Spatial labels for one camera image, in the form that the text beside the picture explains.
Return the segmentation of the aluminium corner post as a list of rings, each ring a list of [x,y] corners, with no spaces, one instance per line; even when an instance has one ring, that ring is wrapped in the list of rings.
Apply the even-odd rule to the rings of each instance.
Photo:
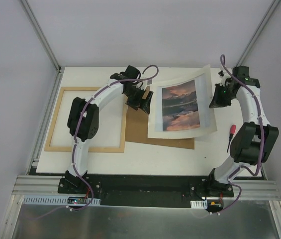
[[[260,36],[264,32],[265,28],[270,23],[272,17],[274,16],[275,12],[281,5],[281,0],[272,0],[268,9],[266,10],[264,16],[260,20],[257,28],[255,29],[254,33],[252,34],[250,40],[248,41],[246,47],[244,48],[241,56],[239,57],[238,61],[236,62],[235,66],[243,65],[246,60],[248,59],[249,55],[251,54],[253,48],[255,47],[257,41],[259,40]]]
[[[56,69],[57,72],[61,71],[61,66],[58,62],[58,60],[56,59],[55,54],[53,53],[53,50],[29,4],[29,2],[27,0],[19,0],[18,1],[19,4],[21,5],[22,9],[24,10],[39,42],[41,43],[45,53],[47,54],[50,62],[52,63],[52,65],[54,66],[54,68]]]

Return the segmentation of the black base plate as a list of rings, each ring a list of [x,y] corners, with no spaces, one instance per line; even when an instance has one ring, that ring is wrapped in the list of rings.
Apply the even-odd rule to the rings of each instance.
[[[232,198],[232,186],[206,176],[149,176],[65,173],[58,185],[60,194],[88,194],[102,206],[189,208],[205,197]]]

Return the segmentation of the aluminium rail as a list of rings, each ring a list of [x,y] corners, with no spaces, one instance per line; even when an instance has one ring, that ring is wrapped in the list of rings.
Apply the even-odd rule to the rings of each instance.
[[[19,175],[13,195],[57,195],[61,176]]]

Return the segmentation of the red handled screwdriver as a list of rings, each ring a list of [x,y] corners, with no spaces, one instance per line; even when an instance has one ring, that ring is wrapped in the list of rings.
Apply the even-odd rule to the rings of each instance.
[[[230,127],[230,131],[229,131],[229,141],[228,141],[228,146],[227,146],[227,150],[226,150],[227,153],[228,153],[228,151],[229,151],[230,144],[231,144],[231,141],[232,141],[233,136],[234,136],[234,134],[235,134],[235,131],[236,131],[236,125],[233,124],[233,125]]]

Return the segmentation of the left aluminium corner post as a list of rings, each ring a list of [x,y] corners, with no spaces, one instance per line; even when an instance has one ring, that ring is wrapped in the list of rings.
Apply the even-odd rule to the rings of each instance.
[[[56,59],[55,54],[53,53],[53,50],[29,4],[29,2],[27,0],[19,0],[18,1],[19,4],[21,5],[22,9],[24,10],[39,42],[41,43],[45,53],[47,54],[50,62],[52,63],[52,65],[54,66],[54,68],[56,69],[57,72],[61,71],[61,66],[58,62],[58,60]]]

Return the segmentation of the white mat board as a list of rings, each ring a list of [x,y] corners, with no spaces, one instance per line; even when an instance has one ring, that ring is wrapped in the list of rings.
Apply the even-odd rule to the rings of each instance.
[[[182,131],[162,130],[162,88],[195,80],[200,127]],[[214,110],[209,108],[212,100],[211,67],[206,65],[187,75],[152,83],[153,96],[148,118],[148,137],[160,139],[187,139],[204,136],[217,130]]]

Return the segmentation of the wooden picture frame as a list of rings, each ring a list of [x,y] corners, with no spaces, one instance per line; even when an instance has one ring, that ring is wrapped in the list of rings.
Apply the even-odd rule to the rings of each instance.
[[[67,121],[75,97],[88,100],[98,87],[61,87],[49,126],[45,151],[71,152],[73,138]],[[127,105],[125,95],[115,97],[99,113],[99,129],[92,139],[89,152],[123,153]]]

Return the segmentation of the sunset photo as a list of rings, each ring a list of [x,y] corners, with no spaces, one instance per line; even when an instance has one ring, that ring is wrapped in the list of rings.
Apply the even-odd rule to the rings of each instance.
[[[162,88],[162,130],[200,127],[195,80]]]

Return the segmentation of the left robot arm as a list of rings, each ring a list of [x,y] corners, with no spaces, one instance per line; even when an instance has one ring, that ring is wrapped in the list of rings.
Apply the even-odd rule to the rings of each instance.
[[[125,71],[114,73],[106,85],[98,89],[91,97],[83,99],[76,97],[72,101],[67,127],[73,139],[71,163],[65,173],[69,188],[76,194],[82,193],[86,186],[84,175],[87,173],[87,159],[90,141],[99,129],[100,111],[116,97],[125,95],[126,104],[134,110],[150,113],[150,103],[153,92],[147,96],[143,83],[155,78],[159,73],[156,65],[150,65],[140,72],[129,65]]]

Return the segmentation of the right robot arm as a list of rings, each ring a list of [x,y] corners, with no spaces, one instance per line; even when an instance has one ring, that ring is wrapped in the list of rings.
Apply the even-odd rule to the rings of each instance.
[[[260,82],[249,76],[249,68],[235,67],[230,72],[221,67],[220,83],[215,85],[215,92],[210,108],[223,108],[237,99],[241,108],[243,124],[235,135],[230,135],[229,157],[214,168],[203,182],[203,192],[207,196],[223,194],[231,197],[231,181],[243,170],[252,176],[258,176],[261,165],[268,160],[278,138],[279,130],[266,118],[260,98]]]

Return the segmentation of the brown backing board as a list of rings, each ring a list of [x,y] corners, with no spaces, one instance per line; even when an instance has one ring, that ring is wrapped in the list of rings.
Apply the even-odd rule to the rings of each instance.
[[[194,138],[160,139],[148,138],[148,115],[142,110],[128,106],[126,113],[125,141],[149,145],[194,149]]]

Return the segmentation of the right aluminium corner post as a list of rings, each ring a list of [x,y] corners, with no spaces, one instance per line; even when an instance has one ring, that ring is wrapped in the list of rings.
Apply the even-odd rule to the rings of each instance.
[[[265,28],[270,23],[272,17],[274,16],[275,12],[281,5],[281,0],[272,0],[268,9],[266,10],[264,16],[260,20],[257,28],[255,29],[254,33],[252,34],[250,40],[248,41],[246,47],[244,48],[241,56],[239,57],[238,61],[236,62],[235,66],[243,65],[246,60],[248,59],[249,55],[251,54],[253,48],[255,47],[257,41],[259,40],[260,36],[264,32]]]

